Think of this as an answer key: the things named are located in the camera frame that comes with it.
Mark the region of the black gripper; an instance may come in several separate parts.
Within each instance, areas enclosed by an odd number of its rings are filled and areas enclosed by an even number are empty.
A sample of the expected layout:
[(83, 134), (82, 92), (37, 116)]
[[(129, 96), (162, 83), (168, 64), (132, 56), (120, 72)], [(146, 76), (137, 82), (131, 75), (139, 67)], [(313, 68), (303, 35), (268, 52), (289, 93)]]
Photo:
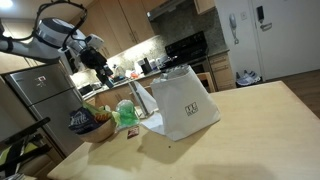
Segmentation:
[(80, 54), (81, 62), (90, 69), (94, 69), (96, 71), (98, 78), (106, 79), (106, 85), (108, 88), (114, 87), (114, 82), (111, 76), (107, 76), (107, 72), (105, 70), (106, 59), (94, 48), (88, 47), (81, 51)]

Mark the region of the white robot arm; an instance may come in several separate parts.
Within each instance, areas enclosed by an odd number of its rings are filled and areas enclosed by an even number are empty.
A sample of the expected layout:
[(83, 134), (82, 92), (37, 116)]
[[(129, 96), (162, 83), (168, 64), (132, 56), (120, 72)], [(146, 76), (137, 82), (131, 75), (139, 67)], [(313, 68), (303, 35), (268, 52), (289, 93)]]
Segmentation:
[[(83, 15), (76, 25), (57, 17), (39, 19), (41, 13), (53, 5), (70, 4), (82, 10)], [(0, 51), (38, 60), (43, 63), (61, 62), (69, 75), (85, 68), (94, 69), (96, 77), (109, 88), (113, 87), (112, 70), (107, 59), (100, 54), (104, 40), (95, 34), (86, 36), (80, 27), (87, 18), (87, 9), (71, 0), (51, 0), (42, 4), (37, 11), (31, 34), (25, 38), (4, 35), (1, 27)]]

